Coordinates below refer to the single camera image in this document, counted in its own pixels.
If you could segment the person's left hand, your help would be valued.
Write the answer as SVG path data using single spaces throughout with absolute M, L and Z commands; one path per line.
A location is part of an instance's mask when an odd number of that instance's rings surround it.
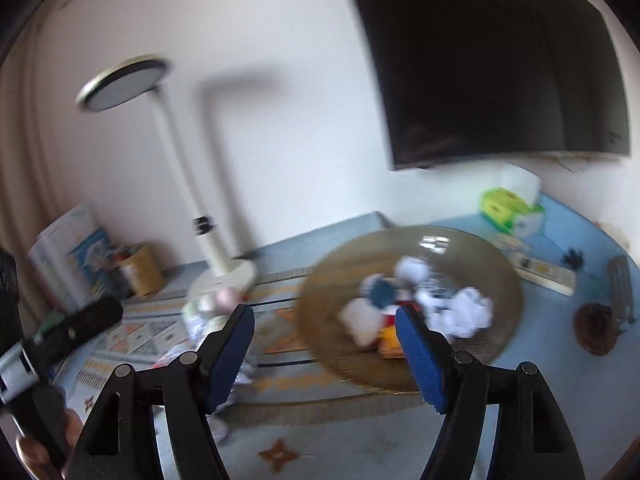
M 16 437 L 16 452 L 22 465 L 33 479 L 65 479 L 67 477 L 68 464 L 73 455 L 84 424 L 78 413 L 71 408 L 57 411 L 56 424 L 64 425 L 64 436 L 67 442 L 65 464 L 54 466 L 51 462 L 51 454 L 48 445 L 54 448 L 58 445 L 50 438 L 49 431 L 38 417 L 37 410 L 30 402 L 26 405 L 17 405 L 14 418 L 20 434 Z

